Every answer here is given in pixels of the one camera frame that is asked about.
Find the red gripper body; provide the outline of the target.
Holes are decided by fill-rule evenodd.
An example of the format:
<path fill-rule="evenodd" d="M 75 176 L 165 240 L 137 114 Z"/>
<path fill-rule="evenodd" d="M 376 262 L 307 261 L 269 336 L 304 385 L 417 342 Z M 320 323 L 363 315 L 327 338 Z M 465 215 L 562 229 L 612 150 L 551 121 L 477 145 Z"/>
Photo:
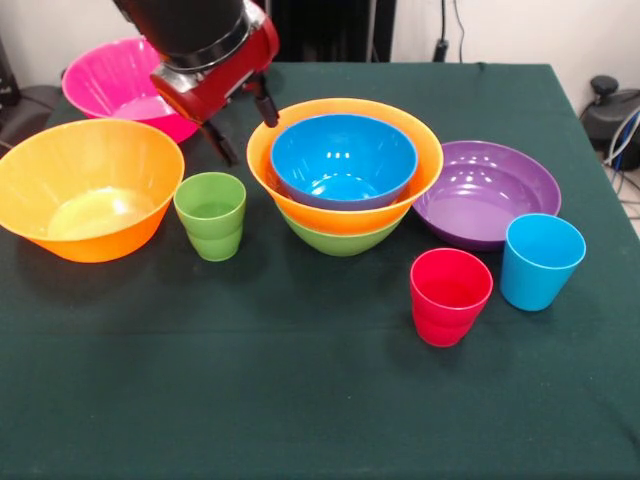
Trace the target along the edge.
<path fill-rule="evenodd" d="M 251 77 L 271 65 L 279 38 L 269 16 L 244 1 L 229 34 L 186 56 L 167 58 L 151 73 L 151 82 L 183 117 L 202 124 L 225 108 L 231 98 L 249 91 Z"/>

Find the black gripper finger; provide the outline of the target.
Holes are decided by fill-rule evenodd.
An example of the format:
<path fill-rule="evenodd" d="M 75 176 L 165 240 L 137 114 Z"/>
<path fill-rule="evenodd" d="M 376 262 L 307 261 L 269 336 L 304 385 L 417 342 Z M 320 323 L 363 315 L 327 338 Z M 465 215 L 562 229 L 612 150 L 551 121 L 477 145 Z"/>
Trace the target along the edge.
<path fill-rule="evenodd" d="M 238 163 L 238 155 L 233 145 L 212 121 L 203 122 L 200 125 L 200 130 L 228 166 Z"/>
<path fill-rule="evenodd" d="M 264 123 L 270 128 L 275 128 L 278 125 L 279 112 L 267 89 L 266 78 L 262 73 L 254 74 L 251 77 L 250 89 Z"/>

